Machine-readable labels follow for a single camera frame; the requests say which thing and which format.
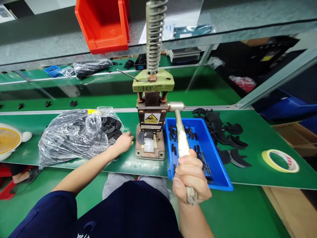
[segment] worker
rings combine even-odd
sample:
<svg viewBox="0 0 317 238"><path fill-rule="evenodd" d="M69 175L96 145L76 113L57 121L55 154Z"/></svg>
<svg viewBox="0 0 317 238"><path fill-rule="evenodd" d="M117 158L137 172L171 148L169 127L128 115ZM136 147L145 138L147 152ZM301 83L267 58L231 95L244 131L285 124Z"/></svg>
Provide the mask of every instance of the worker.
<svg viewBox="0 0 317 238"><path fill-rule="evenodd" d="M104 200L77 219L76 196L109 162L126 152L132 140L130 132L123 133L105 152L72 171L37 202L9 237L214 237L199 204L187 203L185 186L198 192L199 202L211 197L202 162L193 150L179 158L173 179L180 231L166 181L146 176L128 181L128 175L109 173Z"/></svg>
<svg viewBox="0 0 317 238"><path fill-rule="evenodd" d="M6 166L9 167L13 183L25 182L27 184L32 183L37 176L41 173L42 170L39 170L38 166L27 170L27 165L22 164L9 164L6 163Z"/></svg>

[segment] white fan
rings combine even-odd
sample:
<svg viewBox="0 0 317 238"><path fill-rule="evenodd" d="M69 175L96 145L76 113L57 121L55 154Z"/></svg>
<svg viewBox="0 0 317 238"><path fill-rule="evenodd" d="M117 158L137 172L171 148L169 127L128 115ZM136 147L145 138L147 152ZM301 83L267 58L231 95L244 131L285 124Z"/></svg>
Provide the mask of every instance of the white fan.
<svg viewBox="0 0 317 238"><path fill-rule="evenodd" d="M21 132L17 128L0 123L0 161L8 158L21 144L32 138L31 132Z"/></svg>

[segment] gray pants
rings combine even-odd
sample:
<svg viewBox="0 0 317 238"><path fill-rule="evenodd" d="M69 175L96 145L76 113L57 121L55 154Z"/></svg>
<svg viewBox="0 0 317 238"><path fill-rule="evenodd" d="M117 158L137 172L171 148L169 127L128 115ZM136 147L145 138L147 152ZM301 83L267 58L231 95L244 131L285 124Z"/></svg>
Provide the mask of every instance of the gray pants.
<svg viewBox="0 0 317 238"><path fill-rule="evenodd" d="M103 187L102 200L106 199L114 190L119 188L122 184L128 181L134 181L132 175L109 173L108 179ZM171 190L167 188L166 179L162 177L153 176L139 176L138 181L144 181L148 185L160 191L168 200L171 198Z"/></svg>

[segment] coil spring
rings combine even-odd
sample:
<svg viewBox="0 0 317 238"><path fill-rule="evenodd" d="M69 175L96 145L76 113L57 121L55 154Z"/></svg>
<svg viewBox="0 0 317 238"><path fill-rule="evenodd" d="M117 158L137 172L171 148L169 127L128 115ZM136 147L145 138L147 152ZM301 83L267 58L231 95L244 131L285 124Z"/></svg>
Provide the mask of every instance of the coil spring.
<svg viewBox="0 0 317 238"><path fill-rule="evenodd" d="M150 74L156 74L159 68L167 3L168 0L147 2L147 11L149 12L147 24L147 69Z"/></svg>

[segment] tape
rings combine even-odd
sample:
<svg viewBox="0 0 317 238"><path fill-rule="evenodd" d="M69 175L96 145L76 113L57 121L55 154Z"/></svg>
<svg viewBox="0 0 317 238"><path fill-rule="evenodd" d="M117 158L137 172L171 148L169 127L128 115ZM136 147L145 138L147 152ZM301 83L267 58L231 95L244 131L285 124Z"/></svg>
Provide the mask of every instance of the tape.
<svg viewBox="0 0 317 238"><path fill-rule="evenodd" d="M282 157L288 164L289 168L285 169L282 168L281 166L277 165L271 158L270 154L274 153L279 155L280 157ZM299 171L299 166L297 164L297 162L290 157L288 154L285 154L282 151L279 150L265 150L262 152L262 158L264 159L264 161L271 166L273 169L283 172L283 173L297 173Z"/></svg>

